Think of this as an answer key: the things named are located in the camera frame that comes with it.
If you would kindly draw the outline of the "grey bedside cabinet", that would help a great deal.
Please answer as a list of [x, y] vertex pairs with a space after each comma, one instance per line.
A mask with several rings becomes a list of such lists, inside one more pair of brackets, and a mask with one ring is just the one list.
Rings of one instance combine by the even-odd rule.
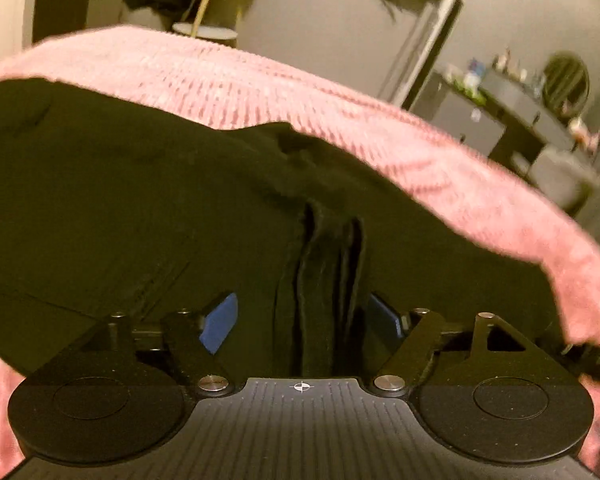
[[429, 76], [410, 111], [486, 156], [505, 132], [501, 122], [455, 90], [438, 73]]

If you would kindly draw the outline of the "wooden two-tier side table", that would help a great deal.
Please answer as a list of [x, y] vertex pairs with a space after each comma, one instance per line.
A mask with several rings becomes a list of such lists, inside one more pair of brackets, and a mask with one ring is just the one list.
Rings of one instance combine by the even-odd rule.
[[238, 26], [251, 0], [192, 0], [171, 32], [236, 47]]

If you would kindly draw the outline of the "pink ribbed bed blanket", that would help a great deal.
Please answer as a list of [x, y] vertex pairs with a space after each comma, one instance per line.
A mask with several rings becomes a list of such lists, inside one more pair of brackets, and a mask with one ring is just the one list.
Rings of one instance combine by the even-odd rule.
[[[521, 180], [403, 110], [262, 56], [131, 26], [46, 40], [0, 63], [0, 81], [21, 79], [68, 84], [216, 131], [285, 124], [332, 144], [454, 233], [541, 268], [564, 326], [559, 344], [600, 350], [600, 246]], [[22, 459], [7, 403], [30, 374], [0, 358], [0, 478]]]

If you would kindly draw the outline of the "black pants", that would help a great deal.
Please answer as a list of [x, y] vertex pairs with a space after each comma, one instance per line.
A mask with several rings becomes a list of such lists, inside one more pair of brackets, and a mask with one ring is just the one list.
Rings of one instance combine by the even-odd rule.
[[454, 233], [332, 144], [0, 81], [3, 361], [30, 374], [107, 315], [155, 322], [223, 292], [239, 304], [220, 350], [236, 376], [351, 373], [373, 296], [565, 340], [541, 268]]

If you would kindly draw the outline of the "grey vanity desk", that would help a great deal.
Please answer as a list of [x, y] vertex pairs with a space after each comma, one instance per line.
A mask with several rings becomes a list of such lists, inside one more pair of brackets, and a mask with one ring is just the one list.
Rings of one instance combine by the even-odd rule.
[[505, 125], [507, 151], [533, 162], [547, 145], [572, 153], [576, 141], [568, 130], [516, 81], [489, 68], [479, 86], [486, 109]]

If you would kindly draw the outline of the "blue and white box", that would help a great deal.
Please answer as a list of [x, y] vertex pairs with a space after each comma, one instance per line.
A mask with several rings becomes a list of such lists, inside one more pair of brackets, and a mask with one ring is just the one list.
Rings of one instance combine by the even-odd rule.
[[485, 71], [486, 66], [476, 58], [473, 58], [468, 64], [468, 69], [463, 79], [465, 88], [468, 90], [477, 90]]

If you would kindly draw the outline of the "round black mirror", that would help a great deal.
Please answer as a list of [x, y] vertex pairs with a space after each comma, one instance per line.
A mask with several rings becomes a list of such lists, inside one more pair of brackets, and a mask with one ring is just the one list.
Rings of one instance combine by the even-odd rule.
[[579, 114], [590, 94], [590, 74], [579, 55], [562, 51], [553, 54], [543, 75], [543, 102], [558, 114]]

